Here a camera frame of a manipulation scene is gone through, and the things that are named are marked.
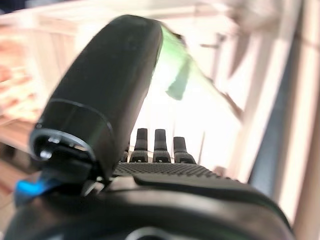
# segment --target black robotic finger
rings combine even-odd
[[[197,164],[194,157],[187,152],[184,137],[175,136],[173,138],[174,163]]]
[[[171,157],[167,151],[166,130],[156,129],[154,132],[153,163],[171,163]]]
[[[130,156],[129,163],[148,162],[148,129],[139,128],[136,134],[134,151]]]

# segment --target black cylindrical housing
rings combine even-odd
[[[40,159],[48,140],[79,146],[110,177],[147,95],[162,40],[161,25],[143,17],[124,15],[105,26],[53,92],[30,135],[30,151]]]

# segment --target wooden shelf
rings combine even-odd
[[[0,118],[0,142],[28,153],[29,134],[33,123],[21,120],[7,120]]]

